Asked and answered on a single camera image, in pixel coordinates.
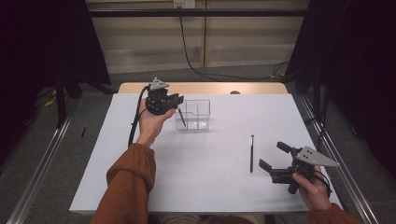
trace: fingers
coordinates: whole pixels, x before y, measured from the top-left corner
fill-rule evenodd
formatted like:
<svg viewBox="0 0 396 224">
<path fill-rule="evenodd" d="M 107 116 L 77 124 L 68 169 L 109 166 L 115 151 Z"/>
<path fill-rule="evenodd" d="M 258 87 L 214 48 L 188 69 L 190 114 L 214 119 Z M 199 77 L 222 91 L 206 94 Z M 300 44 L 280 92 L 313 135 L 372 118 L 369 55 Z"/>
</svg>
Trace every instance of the fingers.
<svg viewBox="0 0 396 224">
<path fill-rule="evenodd" d="M 315 166 L 315 171 L 318 171 L 318 172 L 320 172 L 321 173 L 321 170 L 320 170 L 320 166 Z"/>
<path fill-rule="evenodd" d="M 292 177 L 300 186 L 304 187 L 308 192 L 316 191 L 317 188 L 302 175 L 294 173 Z"/>
<path fill-rule="evenodd" d="M 176 110 L 175 109 L 169 109 L 168 111 L 166 111 L 166 113 L 164 114 L 166 119 L 171 118 L 174 114 L 175 114 Z"/>
</svg>

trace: metal bracket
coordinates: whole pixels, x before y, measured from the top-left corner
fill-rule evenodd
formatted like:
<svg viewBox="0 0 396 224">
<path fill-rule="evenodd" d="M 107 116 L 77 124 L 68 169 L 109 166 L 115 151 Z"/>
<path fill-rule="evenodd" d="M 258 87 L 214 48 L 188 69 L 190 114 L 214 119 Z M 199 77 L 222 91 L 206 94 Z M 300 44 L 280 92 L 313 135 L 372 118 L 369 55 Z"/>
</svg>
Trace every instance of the metal bracket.
<svg viewBox="0 0 396 224">
<path fill-rule="evenodd" d="M 315 151 L 311 147 L 304 147 L 299 153 L 297 153 L 296 159 L 304 161 L 311 165 L 319 166 L 340 166 L 339 162 L 336 162 L 323 154 Z"/>
<path fill-rule="evenodd" d="M 166 82 L 163 82 L 161 80 L 159 80 L 158 78 L 154 78 L 154 80 L 152 80 L 152 82 L 150 83 L 150 87 L 149 89 L 151 91 L 156 91 L 156 90 L 160 90 L 160 89 L 164 89 L 166 87 L 169 87 L 169 84 Z"/>
</svg>

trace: robot hand camera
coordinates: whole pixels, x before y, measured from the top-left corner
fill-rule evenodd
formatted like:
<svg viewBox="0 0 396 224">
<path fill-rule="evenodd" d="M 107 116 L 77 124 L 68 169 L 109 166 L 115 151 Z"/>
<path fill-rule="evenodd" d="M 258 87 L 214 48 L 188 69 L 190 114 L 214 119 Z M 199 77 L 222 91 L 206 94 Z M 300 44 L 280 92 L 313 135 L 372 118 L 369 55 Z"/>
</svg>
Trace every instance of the robot hand camera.
<svg viewBox="0 0 396 224">
<path fill-rule="evenodd" d="M 297 182 L 295 182 L 291 175 L 297 172 L 300 175 L 305 176 L 305 178 L 308 180 L 314 177 L 322 181 L 326 186 L 327 194 L 330 197 L 332 190 L 330 189 L 329 181 L 323 174 L 320 175 L 325 177 L 327 182 L 314 174 L 315 165 L 339 166 L 340 164 L 338 162 L 331 160 L 330 158 L 320 154 L 310 147 L 295 148 L 290 147 L 283 142 L 277 142 L 276 146 L 286 153 L 290 152 L 292 162 L 291 166 L 286 169 L 272 169 L 271 165 L 263 160 L 260 160 L 260 167 L 270 174 L 274 184 L 289 184 L 288 192 L 290 194 L 295 194 L 300 186 Z"/>
<path fill-rule="evenodd" d="M 151 114 L 163 115 L 169 109 L 177 109 L 178 105 L 183 104 L 184 96 L 178 96 L 177 93 L 168 96 L 166 87 L 169 87 L 169 84 L 156 77 L 149 85 L 146 108 Z"/>
</svg>

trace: wrist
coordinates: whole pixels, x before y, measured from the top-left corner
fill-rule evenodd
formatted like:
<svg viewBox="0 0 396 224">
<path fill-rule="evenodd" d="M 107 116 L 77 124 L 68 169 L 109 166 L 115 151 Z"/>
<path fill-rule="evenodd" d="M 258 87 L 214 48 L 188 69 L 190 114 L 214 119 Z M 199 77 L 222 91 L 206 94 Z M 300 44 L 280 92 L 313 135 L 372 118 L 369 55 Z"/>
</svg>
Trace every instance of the wrist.
<svg viewBox="0 0 396 224">
<path fill-rule="evenodd" d="M 151 145 L 154 143 L 154 141 L 150 137 L 148 137 L 146 135 L 143 135 L 143 134 L 140 134 L 137 137 L 136 143 L 140 144 L 140 145 L 143 145 L 143 146 L 146 146 L 146 147 L 151 147 Z"/>
<path fill-rule="evenodd" d="M 320 211 L 328 210 L 330 208 L 332 208 L 332 204 L 330 202 L 317 204 L 317 205 L 308 207 L 310 212 L 320 212 Z"/>
</svg>

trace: person's right hand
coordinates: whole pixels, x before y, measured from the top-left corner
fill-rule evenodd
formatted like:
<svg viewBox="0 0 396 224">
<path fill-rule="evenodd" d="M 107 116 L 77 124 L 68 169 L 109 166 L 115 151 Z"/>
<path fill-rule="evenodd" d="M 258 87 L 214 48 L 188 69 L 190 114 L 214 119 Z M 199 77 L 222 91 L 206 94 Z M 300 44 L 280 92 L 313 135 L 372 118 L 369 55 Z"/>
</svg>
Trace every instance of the person's right hand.
<svg viewBox="0 0 396 224">
<path fill-rule="evenodd" d="M 320 167 L 315 166 L 315 170 L 320 172 Z M 309 211 L 322 211 L 332 207 L 327 196 L 325 185 L 318 179 L 312 178 L 310 181 L 298 173 L 294 173 L 293 179 L 300 185 L 299 191 Z"/>
</svg>

